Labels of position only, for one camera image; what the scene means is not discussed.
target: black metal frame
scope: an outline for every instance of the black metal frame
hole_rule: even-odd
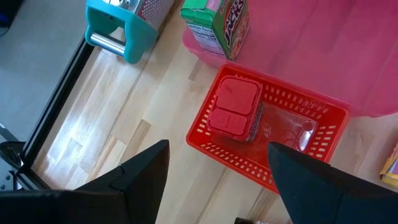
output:
[[[48,185],[30,168],[57,120],[69,94],[75,86],[75,83],[78,80],[81,71],[84,69],[93,49],[94,47],[87,44],[85,39],[82,38],[49,102],[47,103],[42,116],[37,122],[36,128],[30,135],[30,138],[26,142],[15,144],[16,146],[7,145],[7,142],[4,142],[5,144],[0,144],[0,151],[6,152],[1,154],[1,159],[10,165],[9,170],[5,175],[10,173],[13,177],[12,181],[15,183],[13,184],[13,189],[9,189],[8,187],[2,189],[2,185],[0,185],[0,191],[17,190],[21,187],[26,190],[49,189]]]

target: juice box label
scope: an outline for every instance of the juice box label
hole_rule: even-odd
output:
[[[225,57],[223,48],[219,44],[218,39],[212,29],[195,24],[188,24],[188,26],[204,50],[211,54]]]
[[[224,52],[235,60],[249,31],[247,0],[225,1],[214,19],[215,32],[222,34]]]
[[[231,47],[232,35],[238,20],[243,12],[244,0],[236,0],[232,3],[225,20],[224,37],[228,47]]]

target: red plastic container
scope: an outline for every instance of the red plastic container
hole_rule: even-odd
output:
[[[220,83],[226,77],[239,77],[262,85],[264,111],[252,142],[235,141],[209,127],[210,110]],[[313,129],[302,152],[329,163],[348,118],[348,110],[339,101],[265,74],[225,65],[220,68],[209,89],[189,130],[187,142],[230,169],[277,192],[269,170],[267,143],[277,141],[289,145],[291,140],[297,142],[298,134]],[[300,124],[301,128],[292,126],[292,121]]]
[[[252,141],[262,111],[259,106],[261,91],[259,82],[224,77],[211,107],[209,128],[238,141]]]

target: gray carpet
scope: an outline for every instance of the gray carpet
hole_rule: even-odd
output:
[[[84,0],[26,0],[0,37],[0,123],[20,141],[35,128],[83,37],[84,13]]]

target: red plastic basket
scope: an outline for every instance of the red plastic basket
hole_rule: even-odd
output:
[[[268,165],[267,143],[279,141],[278,138],[265,137],[264,129],[259,128],[253,142],[239,142],[214,133],[208,128],[207,119],[218,85],[221,79],[227,76],[247,78],[261,83],[261,101],[263,103],[316,123],[315,130],[303,153],[329,163],[349,118],[345,105],[332,98],[268,75],[230,65],[220,68],[209,89],[187,135],[187,142],[190,146],[258,184],[277,192]],[[267,117],[269,115],[264,111],[262,119],[267,120]],[[283,122],[280,122],[277,117],[273,116],[269,119],[272,120],[272,125],[277,126],[280,131],[291,131],[284,127]]]

